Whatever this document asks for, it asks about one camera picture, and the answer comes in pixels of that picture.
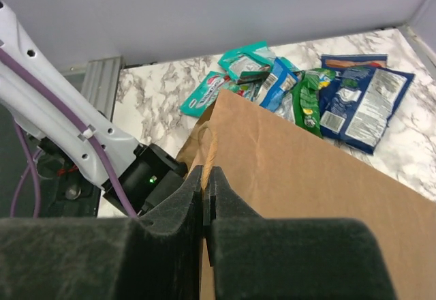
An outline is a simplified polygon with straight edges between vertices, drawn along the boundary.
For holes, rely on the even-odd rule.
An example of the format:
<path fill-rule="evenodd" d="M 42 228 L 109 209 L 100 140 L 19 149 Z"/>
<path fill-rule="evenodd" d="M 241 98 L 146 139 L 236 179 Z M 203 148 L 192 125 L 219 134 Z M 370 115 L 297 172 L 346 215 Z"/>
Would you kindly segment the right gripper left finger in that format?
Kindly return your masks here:
<path fill-rule="evenodd" d="M 1 298 L 198 299 L 201 174 L 137 219 L 3 219 Z"/>

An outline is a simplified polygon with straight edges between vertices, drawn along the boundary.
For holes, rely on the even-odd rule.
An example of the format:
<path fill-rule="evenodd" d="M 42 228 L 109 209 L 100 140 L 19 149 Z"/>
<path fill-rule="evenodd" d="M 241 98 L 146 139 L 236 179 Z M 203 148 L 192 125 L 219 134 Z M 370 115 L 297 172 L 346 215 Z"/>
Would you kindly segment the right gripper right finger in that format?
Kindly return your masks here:
<path fill-rule="evenodd" d="M 219 167 L 204 193 L 217 299 L 395 299 L 379 244 L 351 218 L 266 219 Z"/>

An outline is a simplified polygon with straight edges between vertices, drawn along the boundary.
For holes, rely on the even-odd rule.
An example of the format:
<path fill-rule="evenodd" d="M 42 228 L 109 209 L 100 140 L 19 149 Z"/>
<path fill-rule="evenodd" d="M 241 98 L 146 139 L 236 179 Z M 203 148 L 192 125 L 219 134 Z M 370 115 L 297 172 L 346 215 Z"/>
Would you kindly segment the brown paper bag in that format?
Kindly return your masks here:
<path fill-rule="evenodd" d="M 433 201 L 229 91 L 200 122 L 217 135 L 214 164 L 260 215 L 359 219 L 374 232 L 399 298 L 435 298 Z"/>

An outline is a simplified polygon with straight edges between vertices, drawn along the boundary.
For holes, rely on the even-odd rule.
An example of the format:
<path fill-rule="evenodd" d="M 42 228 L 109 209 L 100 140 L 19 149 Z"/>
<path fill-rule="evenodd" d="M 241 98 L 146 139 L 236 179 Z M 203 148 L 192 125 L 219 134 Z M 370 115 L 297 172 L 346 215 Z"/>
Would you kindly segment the teal Fox's mint bag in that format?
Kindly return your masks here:
<path fill-rule="evenodd" d="M 259 88 L 259 82 L 238 85 L 228 75 L 212 71 L 206 75 L 204 80 L 182 103 L 180 110 L 184 115 L 199 118 L 217 99 L 217 96 L 222 89 L 231 91 L 251 101 L 255 97 Z"/>

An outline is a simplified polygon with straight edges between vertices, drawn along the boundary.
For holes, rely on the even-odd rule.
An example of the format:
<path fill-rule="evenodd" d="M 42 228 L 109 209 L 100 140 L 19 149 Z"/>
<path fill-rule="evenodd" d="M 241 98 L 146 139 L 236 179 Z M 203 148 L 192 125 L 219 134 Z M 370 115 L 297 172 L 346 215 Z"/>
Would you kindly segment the green snack bag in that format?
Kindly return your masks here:
<path fill-rule="evenodd" d="M 329 86 L 335 76 L 333 70 L 326 68 L 299 71 L 298 82 L 292 89 L 294 123 L 320 138 L 319 92 Z"/>

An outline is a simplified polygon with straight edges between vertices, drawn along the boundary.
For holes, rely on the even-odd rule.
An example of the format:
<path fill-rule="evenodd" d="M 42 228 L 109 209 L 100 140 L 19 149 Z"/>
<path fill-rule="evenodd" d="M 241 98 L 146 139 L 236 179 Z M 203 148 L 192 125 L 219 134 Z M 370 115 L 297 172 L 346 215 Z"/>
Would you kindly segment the small blue cartoon packet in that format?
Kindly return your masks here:
<path fill-rule="evenodd" d="M 276 112 L 282 103 L 283 98 L 301 81 L 302 73 L 293 72 L 288 67 L 288 62 L 281 57 L 276 57 L 272 69 L 259 86 L 252 102 L 269 110 Z"/>

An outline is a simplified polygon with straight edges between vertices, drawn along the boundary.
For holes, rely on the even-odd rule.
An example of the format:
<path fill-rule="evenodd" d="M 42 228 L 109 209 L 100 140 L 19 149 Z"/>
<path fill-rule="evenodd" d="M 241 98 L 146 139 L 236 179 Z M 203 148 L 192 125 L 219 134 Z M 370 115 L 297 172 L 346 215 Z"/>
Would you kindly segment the blue white snack bag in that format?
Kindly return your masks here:
<path fill-rule="evenodd" d="M 373 65 L 345 69 L 320 118 L 322 135 L 372 155 L 414 77 Z"/>

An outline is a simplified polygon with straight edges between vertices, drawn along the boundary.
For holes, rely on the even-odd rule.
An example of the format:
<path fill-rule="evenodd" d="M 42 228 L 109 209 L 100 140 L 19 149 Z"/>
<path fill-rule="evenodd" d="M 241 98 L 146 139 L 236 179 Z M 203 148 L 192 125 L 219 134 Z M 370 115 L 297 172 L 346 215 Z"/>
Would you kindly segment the teal green snack packet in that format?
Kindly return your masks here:
<path fill-rule="evenodd" d="M 237 84 L 265 80 L 273 68 L 276 55 L 266 41 L 249 44 L 225 52 L 218 61 Z"/>

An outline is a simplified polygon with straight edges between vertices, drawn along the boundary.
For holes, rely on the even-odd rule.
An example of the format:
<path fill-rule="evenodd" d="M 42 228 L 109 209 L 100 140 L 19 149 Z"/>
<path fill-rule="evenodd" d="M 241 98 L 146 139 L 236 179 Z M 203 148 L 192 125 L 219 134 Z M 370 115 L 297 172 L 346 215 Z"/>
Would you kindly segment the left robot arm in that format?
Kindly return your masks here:
<path fill-rule="evenodd" d="M 117 128 L 45 58 L 1 5 L 1 103 L 45 152 L 59 153 L 118 210 L 146 213 L 183 182 L 187 166 Z"/>

